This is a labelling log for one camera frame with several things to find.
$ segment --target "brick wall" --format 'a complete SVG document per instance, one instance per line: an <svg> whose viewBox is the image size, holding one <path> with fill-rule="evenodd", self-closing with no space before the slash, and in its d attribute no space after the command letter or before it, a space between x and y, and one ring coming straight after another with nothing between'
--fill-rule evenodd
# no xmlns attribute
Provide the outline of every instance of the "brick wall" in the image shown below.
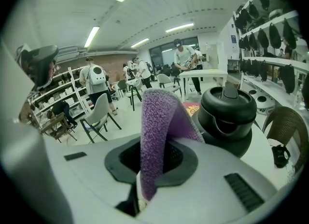
<svg viewBox="0 0 309 224"><path fill-rule="evenodd" d="M125 79L123 76L123 64L127 61L132 60L134 55L128 54L116 54L116 55L101 55L101 56L91 56L93 62L97 65L100 65L109 75L110 83L118 82L119 80ZM61 66L60 72L65 72L68 70L68 67L72 69L82 67L86 65L86 58L82 57L77 60L72 60L69 62L60 63Z"/></svg>

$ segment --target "black kettle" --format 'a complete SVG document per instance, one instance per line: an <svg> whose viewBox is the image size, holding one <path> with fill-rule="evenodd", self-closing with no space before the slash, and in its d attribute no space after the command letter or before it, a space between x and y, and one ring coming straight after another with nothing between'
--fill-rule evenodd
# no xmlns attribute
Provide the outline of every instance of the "black kettle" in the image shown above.
<svg viewBox="0 0 309 224"><path fill-rule="evenodd" d="M227 83L207 90L192 116L206 143L242 157L248 150L256 102L246 92Z"/></svg>

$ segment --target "circular opening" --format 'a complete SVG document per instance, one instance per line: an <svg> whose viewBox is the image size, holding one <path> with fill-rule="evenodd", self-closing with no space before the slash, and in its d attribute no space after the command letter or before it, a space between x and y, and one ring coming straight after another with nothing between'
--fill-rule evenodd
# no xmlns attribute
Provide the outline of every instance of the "circular opening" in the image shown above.
<svg viewBox="0 0 309 224"><path fill-rule="evenodd" d="M267 99L265 96L260 96L259 98L257 98L258 102L265 102Z"/></svg>
<svg viewBox="0 0 309 224"><path fill-rule="evenodd" d="M217 118L216 118L216 124L217 124L219 131L224 134L231 134L237 129L236 124L227 123Z"/></svg>

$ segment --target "wicker chair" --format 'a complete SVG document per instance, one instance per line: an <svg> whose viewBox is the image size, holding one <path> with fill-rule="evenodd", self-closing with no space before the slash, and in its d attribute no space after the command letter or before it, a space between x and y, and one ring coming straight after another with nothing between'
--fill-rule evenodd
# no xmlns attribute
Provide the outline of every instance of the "wicker chair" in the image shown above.
<svg viewBox="0 0 309 224"><path fill-rule="evenodd" d="M293 134L298 130L300 137L299 159L294 165L295 173L305 164L308 154L308 131L306 124L302 117L293 109L288 107L277 107L266 118L263 132L265 132L267 126L272 122L267 139L274 139L283 145L287 145Z"/></svg>

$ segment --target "kettle lid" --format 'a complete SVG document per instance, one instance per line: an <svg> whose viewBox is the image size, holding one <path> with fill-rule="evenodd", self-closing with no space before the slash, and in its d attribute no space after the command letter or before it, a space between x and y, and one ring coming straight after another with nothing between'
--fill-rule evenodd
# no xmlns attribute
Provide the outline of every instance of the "kettle lid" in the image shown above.
<svg viewBox="0 0 309 224"><path fill-rule="evenodd" d="M246 124L256 117L256 102L252 96L230 83L208 89L201 105L215 118L234 124Z"/></svg>

